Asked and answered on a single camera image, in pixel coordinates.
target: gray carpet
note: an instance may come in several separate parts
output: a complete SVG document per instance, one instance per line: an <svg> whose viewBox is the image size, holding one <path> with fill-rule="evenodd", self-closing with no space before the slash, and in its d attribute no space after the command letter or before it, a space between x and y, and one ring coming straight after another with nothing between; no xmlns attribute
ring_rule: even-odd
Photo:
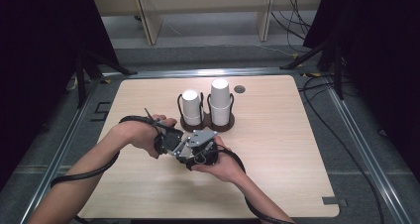
<svg viewBox="0 0 420 224"><path fill-rule="evenodd" d="M276 50L288 50L288 47L273 47ZM178 48L178 49L143 49L143 50L116 50L122 66L145 71L169 71L183 69L208 69L208 68L244 68L244 67L272 67L277 68L282 64L292 61L291 56L282 53L261 49L257 47L210 47L210 48ZM278 70L278 73L291 74L298 88L302 88L308 77L301 76L303 72L316 71L317 57L303 64L295 70ZM101 66L104 72L112 72L106 66ZM358 126L363 131L371 149L391 180L393 186L413 223L420 223L420 184L405 165L404 160L388 141L377 131L380 125L370 113L364 100L358 96L357 90L352 86L351 79L344 79L343 84L345 102L352 112ZM62 171L74 164L97 142L97 138L104 124L96 121L103 117L102 113L95 113L98 104L99 111L108 110L117 92L122 78L111 77L110 83L100 83L93 93L86 113L76 130L71 147L61 164ZM314 79L312 85L323 83L322 78ZM364 162L355 147L352 137L337 112L333 100L325 87L318 87L307 91L316 111L322 116L329 126L340 136L349 151L361 164L367 176L371 178ZM64 136L68 124L76 111L77 91L70 90L62 96L62 101L51 117L46 122L47 129L40 133L32 143L21 164L10 178L6 187L0 193L0 223L19 223L32 194L35 192L42 178L43 172L50 164L56 148ZM296 218L298 223L379 223L379 213L372 190L367 181L359 172L355 163L343 145L326 129L314 114L308 103L305 109L312 126L315 139L318 143L327 173L337 197L342 200L341 212L335 218ZM395 223L383 198L378 194L384 223ZM106 220L109 223L130 223L130 220ZM157 223L174 223L173 221L159 221ZM219 220L218 223L229 223Z"/></svg>

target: table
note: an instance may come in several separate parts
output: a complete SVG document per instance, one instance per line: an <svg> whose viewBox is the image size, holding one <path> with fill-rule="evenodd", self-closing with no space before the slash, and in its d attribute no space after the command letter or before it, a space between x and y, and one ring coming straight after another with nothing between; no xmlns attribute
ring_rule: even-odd
<svg viewBox="0 0 420 224"><path fill-rule="evenodd" d="M332 197L316 141L295 82L288 75L225 77L235 96L234 127L219 135L243 161L247 174L292 217L334 217ZM125 80L100 139L126 115L165 114L179 121L177 96L187 88L210 92L214 77ZM244 93L234 87L242 85ZM189 171L174 157L152 159L128 146L107 170L79 213L84 218L253 218L231 183Z"/></svg>

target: light wood table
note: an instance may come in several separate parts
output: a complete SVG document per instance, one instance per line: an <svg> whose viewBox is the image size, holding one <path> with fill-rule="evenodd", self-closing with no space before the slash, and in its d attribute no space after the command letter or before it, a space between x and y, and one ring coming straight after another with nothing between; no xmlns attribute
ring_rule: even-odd
<svg viewBox="0 0 420 224"><path fill-rule="evenodd" d="M295 82L288 75L225 77L235 96L235 126L219 135L247 174L292 217L333 217L337 204ZM210 92L214 77L125 80L102 138L126 115L165 114L179 121L176 99L187 88ZM244 93L234 92L243 85ZM85 218L253 218L243 194L174 157L158 160L132 146L107 170L80 212Z"/></svg>

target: black stand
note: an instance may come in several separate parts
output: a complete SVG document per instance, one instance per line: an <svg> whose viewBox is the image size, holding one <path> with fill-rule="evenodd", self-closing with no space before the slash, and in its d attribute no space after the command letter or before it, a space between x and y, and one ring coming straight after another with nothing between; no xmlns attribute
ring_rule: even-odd
<svg viewBox="0 0 420 224"><path fill-rule="evenodd" d="M281 66L280 69L294 69L298 65L322 52L317 67L320 71L327 71L330 69L331 65L334 66L334 89L340 99L343 100L344 97L341 80L342 48L356 24L358 14L361 13L361 9L366 4L365 2L366 0L346 0L328 38L301 58L298 58L288 65Z"/></svg>
<svg viewBox="0 0 420 224"><path fill-rule="evenodd" d="M78 108L81 107L83 102L86 99L86 86L84 84L84 72L89 75L91 79L99 79L102 77L102 72L99 70L97 63L106 64L111 68L125 74L125 75L133 75L137 74L136 71L130 71L119 64L112 62L111 60L106 59L103 56L96 54L95 52L91 51L81 51L77 55L76 59L76 77L77 77L77 89L78 89Z"/></svg>

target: floor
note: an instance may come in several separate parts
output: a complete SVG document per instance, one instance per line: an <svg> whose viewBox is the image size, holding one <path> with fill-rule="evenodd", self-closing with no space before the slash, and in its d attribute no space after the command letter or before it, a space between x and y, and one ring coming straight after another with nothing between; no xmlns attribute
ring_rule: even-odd
<svg viewBox="0 0 420 224"><path fill-rule="evenodd" d="M283 13L286 18L290 12ZM316 12L301 12L306 23L311 24ZM275 13L276 18L287 26L288 21ZM293 61L293 56L303 55L308 49L301 47L302 40L287 34L274 19L271 19L266 42L260 42L253 13L230 14L193 14L164 16L157 43L148 45L143 34L141 22L134 17L103 18L113 47L121 65L139 72L139 77L174 76L195 74L197 71L231 69L234 73L286 73L291 74L299 88L309 80L303 73L316 71L317 57L303 64L294 71L279 71L278 67ZM290 29L301 37L304 33L298 25ZM197 56L202 52L218 55L218 59ZM68 141L71 145L62 152L58 173L64 173L91 146L94 146L101 131L103 114L109 109L118 84L124 77L108 67L102 67L111 82L86 81L94 89L89 97L89 105L83 111L82 121L77 125L75 134ZM314 79L313 85L325 83ZM361 150L354 145L354 137L344 124L331 89L321 86L307 90L307 98L302 92L302 102L310 120L327 173L340 203L341 213L336 218L299 218L298 223L381 223L377 209L378 203L367 180L373 183L381 212L382 223L404 223L395 214L405 212L405 223L420 223L420 184L406 167L402 158L393 148L386 136L380 134L380 125L375 121L363 99L358 96L351 80L346 78L343 84L346 106L363 133L369 149L380 165L388 186L396 193L401 203L390 203L381 190L381 181L374 179L369 164L361 155ZM45 130L34 140L31 148L16 168L8 184L0 193L0 223L24 223L28 206L34 200L46 171L52 165L56 151L68 138L68 127L74 124L77 110L77 92L72 89L74 81L68 85L68 93L52 112L46 122ZM323 124L317 114L329 128L341 137L338 140ZM108 223L129 223L129 220L106 220Z"/></svg>

